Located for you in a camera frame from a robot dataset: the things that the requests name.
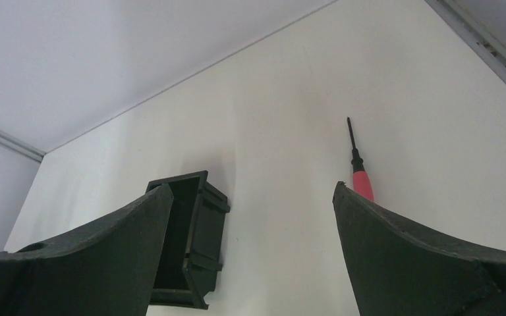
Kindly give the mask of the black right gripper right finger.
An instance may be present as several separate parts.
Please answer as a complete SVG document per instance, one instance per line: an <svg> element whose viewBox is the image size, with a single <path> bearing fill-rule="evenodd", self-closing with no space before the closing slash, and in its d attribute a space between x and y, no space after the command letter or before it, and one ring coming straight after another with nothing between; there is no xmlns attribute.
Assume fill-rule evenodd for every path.
<svg viewBox="0 0 506 316"><path fill-rule="evenodd" d="M398 215L343 182L333 208L361 315L506 315L506 251Z"/></svg>

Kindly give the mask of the red handled screwdriver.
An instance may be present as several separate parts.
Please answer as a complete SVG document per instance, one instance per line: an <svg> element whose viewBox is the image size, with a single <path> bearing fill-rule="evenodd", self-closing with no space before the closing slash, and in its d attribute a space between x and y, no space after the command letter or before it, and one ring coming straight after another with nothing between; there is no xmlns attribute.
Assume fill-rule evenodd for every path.
<svg viewBox="0 0 506 316"><path fill-rule="evenodd" d="M372 184L370 182L370 177L364 168L364 160L361 158L359 150L356 147L356 142L354 138L354 132L352 129L351 118L347 117L347 126L349 129L349 136L351 139L351 165L352 165L352 185L353 190L359 194L360 196L370 200L375 201L374 192L372 189Z"/></svg>

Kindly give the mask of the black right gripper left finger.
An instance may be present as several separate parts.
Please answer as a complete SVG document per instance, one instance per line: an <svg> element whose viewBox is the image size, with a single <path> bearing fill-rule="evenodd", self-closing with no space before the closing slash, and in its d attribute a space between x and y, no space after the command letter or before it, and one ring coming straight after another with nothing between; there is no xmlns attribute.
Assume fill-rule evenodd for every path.
<svg viewBox="0 0 506 316"><path fill-rule="evenodd" d="M0 315L145 315L172 204L162 185L66 233L0 252Z"/></svg>

